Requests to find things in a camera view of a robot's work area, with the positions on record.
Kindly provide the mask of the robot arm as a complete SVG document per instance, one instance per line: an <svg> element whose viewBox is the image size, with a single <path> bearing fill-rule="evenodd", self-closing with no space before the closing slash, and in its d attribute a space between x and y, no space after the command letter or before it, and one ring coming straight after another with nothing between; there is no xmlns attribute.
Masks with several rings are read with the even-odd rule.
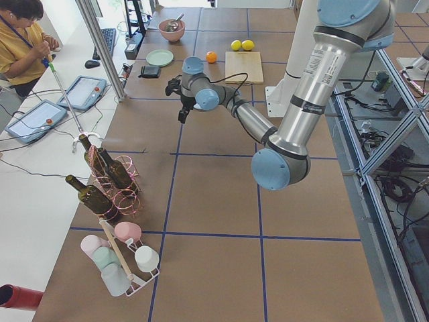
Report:
<svg viewBox="0 0 429 322"><path fill-rule="evenodd" d="M428 76L428 47L416 58L399 57L397 62L409 80L423 81Z"/></svg>
<svg viewBox="0 0 429 322"><path fill-rule="evenodd" d="M264 146L253 156L251 170L258 185L271 191L300 182L309 173L306 145L351 55L385 48L393 40L395 1L318 1L313 12L315 44L279 127L237 89L214 84L201 59L188 57L182 65L179 121L184 123L194 107L227 108Z"/></svg>

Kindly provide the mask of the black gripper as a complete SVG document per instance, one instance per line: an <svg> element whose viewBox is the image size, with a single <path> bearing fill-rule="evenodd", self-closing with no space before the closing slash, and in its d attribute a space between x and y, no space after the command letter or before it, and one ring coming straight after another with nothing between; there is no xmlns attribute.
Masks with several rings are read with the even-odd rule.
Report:
<svg viewBox="0 0 429 322"><path fill-rule="evenodd" d="M181 95L180 100L182 102L182 109L179 110L178 121L180 123L186 123L186 118L188 117L190 110L194 109L196 100L194 97L187 97L186 95Z"/></svg>

